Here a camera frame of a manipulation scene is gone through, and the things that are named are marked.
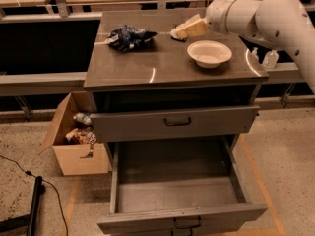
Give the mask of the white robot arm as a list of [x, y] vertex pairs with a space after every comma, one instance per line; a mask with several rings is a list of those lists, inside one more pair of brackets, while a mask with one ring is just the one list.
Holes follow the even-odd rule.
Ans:
[[207, 30], [285, 51], [315, 92], [315, 27], [299, 0], [214, 0], [204, 17], [195, 15], [170, 34], [185, 39]]

